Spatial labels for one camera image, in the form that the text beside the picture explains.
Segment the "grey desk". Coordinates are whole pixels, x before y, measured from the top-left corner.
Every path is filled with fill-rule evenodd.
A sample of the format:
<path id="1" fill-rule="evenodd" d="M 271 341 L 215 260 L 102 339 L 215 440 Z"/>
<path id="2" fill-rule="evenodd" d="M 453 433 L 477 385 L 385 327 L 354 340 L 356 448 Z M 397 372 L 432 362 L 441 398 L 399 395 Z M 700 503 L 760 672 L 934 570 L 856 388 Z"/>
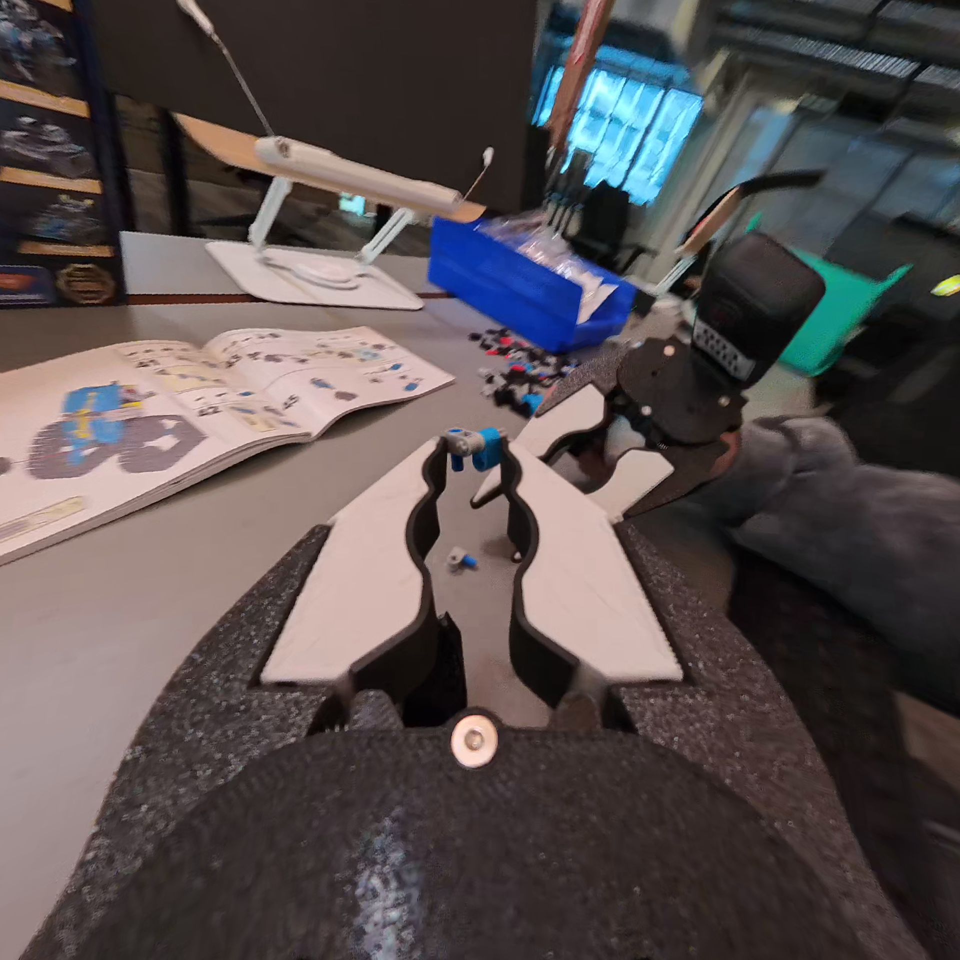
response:
<path id="1" fill-rule="evenodd" d="M 421 310 L 323 309 L 239 300 L 202 264 L 200 240 L 125 242 L 127 305 L 2 311 L 2 371 L 118 342 L 367 326 L 456 381 L 2 567 L 2 958 L 20 956 L 56 903 L 141 721 L 234 602 L 436 432 L 521 426 L 481 395 L 486 362 L 469 335 L 496 323 L 427 283 L 424 258 L 385 266 L 419 290 Z"/>

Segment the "large window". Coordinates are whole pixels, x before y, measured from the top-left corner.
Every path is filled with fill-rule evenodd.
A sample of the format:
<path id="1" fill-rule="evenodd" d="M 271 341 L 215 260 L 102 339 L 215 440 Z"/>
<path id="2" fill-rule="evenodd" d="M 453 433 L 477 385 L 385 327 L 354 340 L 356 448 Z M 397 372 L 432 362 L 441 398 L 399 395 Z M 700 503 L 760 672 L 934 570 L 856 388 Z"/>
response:
<path id="1" fill-rule="evenodd" d="M 634 206 L 649 206 L 703 108 L 704 98 L 687 82 L 663 71 L 593 67 L 574 110 L 561 172 L 587 188 L 618 188 Z"/>

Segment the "white laptop stand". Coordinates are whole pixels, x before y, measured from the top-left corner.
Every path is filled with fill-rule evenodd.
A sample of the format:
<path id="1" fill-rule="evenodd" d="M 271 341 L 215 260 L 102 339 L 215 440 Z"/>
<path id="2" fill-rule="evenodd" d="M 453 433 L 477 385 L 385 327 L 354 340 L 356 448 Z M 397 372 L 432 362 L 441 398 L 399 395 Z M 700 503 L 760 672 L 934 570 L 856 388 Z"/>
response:
<path id="1" fill-rule="evenodd" d="M 422 299 L 375 262 L 420 212 L 459 224 L 476 221 L 485 207 L 470 197 L 491 166 L 486 147 L 482 167 L 465 194 L 436 183 L 388 173 L 272 130 L 246 79 L 212 21 L 193 1 L 176 6 L 225 59 L 266 135 L 255 137 L 177 113 L 180 128 L 215 159 L 270 180 L 246 232 L 246 242 L 208 241 L 205 250 L 242 291 L 262 302 L 291 306 L 334 306 L 417 311 Z M 362 196 L 392 209 L 387 222 L 352 257 L 269 244 L 269 235 L 295 184 Z"/>

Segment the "pile of building pieces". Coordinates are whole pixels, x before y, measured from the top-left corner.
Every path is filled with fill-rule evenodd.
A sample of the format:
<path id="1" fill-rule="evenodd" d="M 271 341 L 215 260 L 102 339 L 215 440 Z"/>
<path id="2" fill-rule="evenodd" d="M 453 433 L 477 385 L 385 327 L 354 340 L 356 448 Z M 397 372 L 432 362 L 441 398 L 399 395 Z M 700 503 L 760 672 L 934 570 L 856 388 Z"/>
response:
<path id="1" fill-rule="evenodd" d="M 581 365 L 569 353 L 552 353 L 507 327 L 471 331 L 467 340 L 485 356 L 477 370 L 481 396 L 526 421 L 534 417 L 550 391 Z"/>

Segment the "blue storage bin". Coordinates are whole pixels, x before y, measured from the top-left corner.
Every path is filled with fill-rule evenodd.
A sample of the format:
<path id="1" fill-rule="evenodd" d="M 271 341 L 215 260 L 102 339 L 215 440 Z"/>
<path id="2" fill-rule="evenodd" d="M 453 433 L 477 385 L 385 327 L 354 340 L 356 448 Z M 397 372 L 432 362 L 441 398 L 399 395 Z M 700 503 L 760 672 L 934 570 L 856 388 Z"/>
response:
<path id="1" fill-rule="evenodd" d="M 600 345 L 627 324 L 640 290 L 598 269 L 613 291 L 579 322 L 582 288 L 483 232 L 475 223 L 435 218 L 428 280 L 553 354 Z"/>

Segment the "dark blue toy set box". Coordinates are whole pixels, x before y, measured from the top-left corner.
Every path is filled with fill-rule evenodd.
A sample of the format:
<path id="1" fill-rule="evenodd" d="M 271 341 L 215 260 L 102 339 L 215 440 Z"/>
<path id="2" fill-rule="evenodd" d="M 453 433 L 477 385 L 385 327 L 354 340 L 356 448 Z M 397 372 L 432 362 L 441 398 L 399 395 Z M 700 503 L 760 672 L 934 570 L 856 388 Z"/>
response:
<path id="1" fill-rule="evenodd" d="M 86 2 L 1 3 L 2 310 L 126 294 L 118 157 Z"/>

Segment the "black office chair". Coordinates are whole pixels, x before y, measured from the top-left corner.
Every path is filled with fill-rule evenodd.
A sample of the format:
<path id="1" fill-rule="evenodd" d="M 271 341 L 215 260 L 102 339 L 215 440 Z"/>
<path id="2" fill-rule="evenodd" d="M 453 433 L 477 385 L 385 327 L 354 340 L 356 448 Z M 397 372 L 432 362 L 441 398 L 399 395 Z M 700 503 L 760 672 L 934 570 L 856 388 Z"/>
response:
<path id="1" fill-rule="evenodd" d="M 581 207 L 579 230 L 569 240 L 573 252 L 614 271 L 630 219 L 630 194 L 605 179 L 591 189 Z"/>

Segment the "instruction booklet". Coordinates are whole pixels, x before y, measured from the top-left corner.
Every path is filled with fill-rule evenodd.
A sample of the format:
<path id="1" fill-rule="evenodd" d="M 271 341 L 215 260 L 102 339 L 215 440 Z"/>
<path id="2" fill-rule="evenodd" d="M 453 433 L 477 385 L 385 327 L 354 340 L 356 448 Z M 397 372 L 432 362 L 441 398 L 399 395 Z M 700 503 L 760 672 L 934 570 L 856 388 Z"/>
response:
<path id="1" fill-rule="evenodd" d="M 1 563 L 454 375 L 366 326 L 120 342 L 1 376 Z"/>

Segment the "person's right forearm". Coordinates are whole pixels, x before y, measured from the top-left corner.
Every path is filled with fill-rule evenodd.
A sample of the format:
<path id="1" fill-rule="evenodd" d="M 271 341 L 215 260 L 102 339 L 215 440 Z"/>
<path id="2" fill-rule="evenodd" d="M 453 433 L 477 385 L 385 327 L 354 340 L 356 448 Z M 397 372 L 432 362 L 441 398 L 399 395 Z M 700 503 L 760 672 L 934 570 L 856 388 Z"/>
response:
<path id="1" fill-rule="evenodd" d="M 738 437 L 693 494 L 714 522 L 895 647 L 957 661 L 958 482 L 862 462 L 825 417 L 760 418 Z"/>

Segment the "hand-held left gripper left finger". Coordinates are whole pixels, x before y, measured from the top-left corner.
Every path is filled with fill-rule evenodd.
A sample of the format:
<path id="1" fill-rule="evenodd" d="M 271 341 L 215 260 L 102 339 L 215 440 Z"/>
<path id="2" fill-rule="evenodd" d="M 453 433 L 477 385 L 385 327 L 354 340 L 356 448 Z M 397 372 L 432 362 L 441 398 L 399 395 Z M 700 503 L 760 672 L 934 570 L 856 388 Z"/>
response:
<path id="1" fill-rule="evenodd" d="M 264 686 L 404 700 L 431 672 L 438 620 L 426 556 L 448 451 L 429 438 L 339 510 L 260 673 Z"/>

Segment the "wooden post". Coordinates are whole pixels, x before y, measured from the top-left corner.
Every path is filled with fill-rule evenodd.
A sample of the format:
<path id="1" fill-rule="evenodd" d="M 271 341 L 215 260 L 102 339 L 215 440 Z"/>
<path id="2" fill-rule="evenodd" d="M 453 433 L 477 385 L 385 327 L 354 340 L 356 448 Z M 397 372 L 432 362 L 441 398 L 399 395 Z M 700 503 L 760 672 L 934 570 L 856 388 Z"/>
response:
<path id="1" fill-rule="evenodd" d="M 615 1 L 586 1 L 583 4 L 547 123 L 552 160 L 556 163 L 566 155 L 571 124 L 614 6 Z"/>

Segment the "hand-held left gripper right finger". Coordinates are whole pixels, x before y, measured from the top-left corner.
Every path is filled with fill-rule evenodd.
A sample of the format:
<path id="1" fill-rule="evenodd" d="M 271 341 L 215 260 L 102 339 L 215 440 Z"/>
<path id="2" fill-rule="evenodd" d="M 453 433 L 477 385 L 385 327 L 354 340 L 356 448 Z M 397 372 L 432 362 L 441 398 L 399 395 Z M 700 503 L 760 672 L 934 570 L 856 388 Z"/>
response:
<path id="1" fill-rule="evenodd" d="M 510 664 L 555 709 L 570 692 L 604 706 L 612 689 L 682 682 L 684 668 L 609 511 L 518 443 L 500 483 L 520 554 Z"/>

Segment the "clear plastic packaging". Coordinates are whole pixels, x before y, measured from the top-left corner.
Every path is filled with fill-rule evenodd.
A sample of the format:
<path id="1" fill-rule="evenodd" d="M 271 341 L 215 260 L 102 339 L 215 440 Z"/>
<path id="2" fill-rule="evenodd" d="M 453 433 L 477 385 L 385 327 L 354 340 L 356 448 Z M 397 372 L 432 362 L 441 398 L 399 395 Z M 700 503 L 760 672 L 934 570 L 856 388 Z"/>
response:
<path id="1" fill-rule="evenodd" d="M 565 235 L 547 222 L 543 210 L 481 218 L 479 234 L 578 288 L 576 324 L 582 327 L 615 294 L 619 276 L 576 253 Z"/>

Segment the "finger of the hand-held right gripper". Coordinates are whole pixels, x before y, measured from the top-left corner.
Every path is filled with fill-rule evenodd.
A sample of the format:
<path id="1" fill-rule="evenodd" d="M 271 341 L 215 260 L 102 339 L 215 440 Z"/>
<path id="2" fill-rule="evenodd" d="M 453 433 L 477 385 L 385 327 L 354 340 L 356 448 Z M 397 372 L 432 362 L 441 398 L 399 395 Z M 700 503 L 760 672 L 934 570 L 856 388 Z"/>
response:
<path id="1" fill-rule="evenodd" d="M 527 507 L 537 522 L 548 525 L 615 525 L 673 472 L 661 454 L 631 449 L 619 457 L 603 486 L 584 493 L 527 449 L 507 446 L 501 463 L 471 498 L 471 506 L 479 509 L 506 496 L 512 504 Z"/>
<path id="2" fill-rule="evenodd" d="M 551 406 L 542 402 L 519 432 L 517 447 L 541 462 L 554 462 L 578 438 L 603 426 L 606 415 L 605 395 L 587 383 Z"/>

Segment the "black partition panel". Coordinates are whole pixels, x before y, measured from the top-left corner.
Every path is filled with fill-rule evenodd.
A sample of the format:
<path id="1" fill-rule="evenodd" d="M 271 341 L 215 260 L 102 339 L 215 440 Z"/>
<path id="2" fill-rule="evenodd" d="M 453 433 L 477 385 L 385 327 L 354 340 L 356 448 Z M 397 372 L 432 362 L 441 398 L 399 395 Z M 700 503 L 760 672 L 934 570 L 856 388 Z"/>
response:
<path id="1" fill-rule="evenodd" d="M 198 6 L 270 129 L 391 174 L 522 209 L 537 2 L 210 1 Z M 173 1 L 91 2 L 106 86 L 200 121 L 266 129 Z"/>

